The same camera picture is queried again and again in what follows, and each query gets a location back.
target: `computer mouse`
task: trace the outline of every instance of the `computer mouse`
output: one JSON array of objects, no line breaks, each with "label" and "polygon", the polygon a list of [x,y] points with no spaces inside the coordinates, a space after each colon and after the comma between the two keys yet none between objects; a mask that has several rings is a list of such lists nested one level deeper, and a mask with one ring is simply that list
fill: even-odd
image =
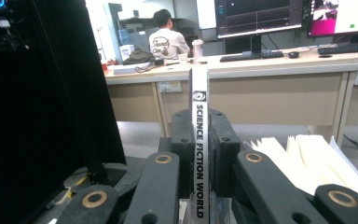
[{"label": "computer mouse", "polygon": [[289,55],[289,58],[294,59],[294,58],[298,58],[299,54],[300,54],[300,52],[298,52],[298,51],[292,51],[288,55]]}]

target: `floor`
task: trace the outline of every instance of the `floor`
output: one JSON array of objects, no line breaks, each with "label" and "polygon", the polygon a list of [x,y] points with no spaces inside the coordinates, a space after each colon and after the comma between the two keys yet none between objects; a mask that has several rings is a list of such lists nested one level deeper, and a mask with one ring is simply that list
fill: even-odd
[{"label": "floor", "polygon": [[[121,140],[127,157],[147,158],[158,151],[160,131],[158,123],[118,122]],[[281,125],[232,125],[241,141],[251,142],[262,137],[275,137],[286,147],[289,135],[308,134],[307,126]],[[358,127],[347,127],[345,135],[358,142]],[[343,140],[341,150],[358,169],[358,148],[347,139]],[[231,224],[236,224],[230,213]]]}]

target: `person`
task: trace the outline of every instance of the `person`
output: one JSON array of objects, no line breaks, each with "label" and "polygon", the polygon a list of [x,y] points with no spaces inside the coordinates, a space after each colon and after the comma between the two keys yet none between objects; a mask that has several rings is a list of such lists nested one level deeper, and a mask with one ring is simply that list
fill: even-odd
[{"label": "person", "polygon": [[173,23],[170,11],[162,9],[155,12],[153,20],[159,27],[159,30],[149,36],[150,52],[155,57],[177,59],[178,54],[190,52],[183,35],[172,30]]}]

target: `white t-shirt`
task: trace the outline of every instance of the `white t-shirt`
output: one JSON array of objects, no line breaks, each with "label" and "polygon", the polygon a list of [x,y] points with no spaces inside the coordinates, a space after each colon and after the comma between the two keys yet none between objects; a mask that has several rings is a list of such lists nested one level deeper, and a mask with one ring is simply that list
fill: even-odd
[{"label": "white t-shirt", "polygon": [[177,55],[188,53],[190,48],[182,34],[167,28],[159,29],[149,36],[150,52],[157,58],[177,59]]}]

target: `t-shirt graphic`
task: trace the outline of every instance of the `t-shirt graphic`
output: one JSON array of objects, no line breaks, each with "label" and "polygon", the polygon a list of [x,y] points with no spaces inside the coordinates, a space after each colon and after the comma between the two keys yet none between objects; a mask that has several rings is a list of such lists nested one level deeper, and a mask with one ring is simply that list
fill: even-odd
[{"label": "t-shirt graphic", "polygon": [[153,54],[160,53],[164,56],[168,56],[168,48],[170,47],[170,40],[163,37],[158,36],[153,39]]}]

